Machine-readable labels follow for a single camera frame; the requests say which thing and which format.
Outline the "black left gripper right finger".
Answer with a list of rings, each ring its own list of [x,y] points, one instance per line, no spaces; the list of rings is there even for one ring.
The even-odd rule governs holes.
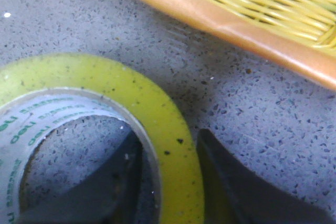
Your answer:
[[[310,205],[258,177],[236,159],[208,129],[197,135],[205,223],[335,223]]]

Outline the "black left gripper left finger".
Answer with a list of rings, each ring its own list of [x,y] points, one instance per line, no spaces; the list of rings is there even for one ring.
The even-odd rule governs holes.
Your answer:
[[[133,223],[142,176],[142,144],[134,132],[71,190],[19,215],[17,223]]]

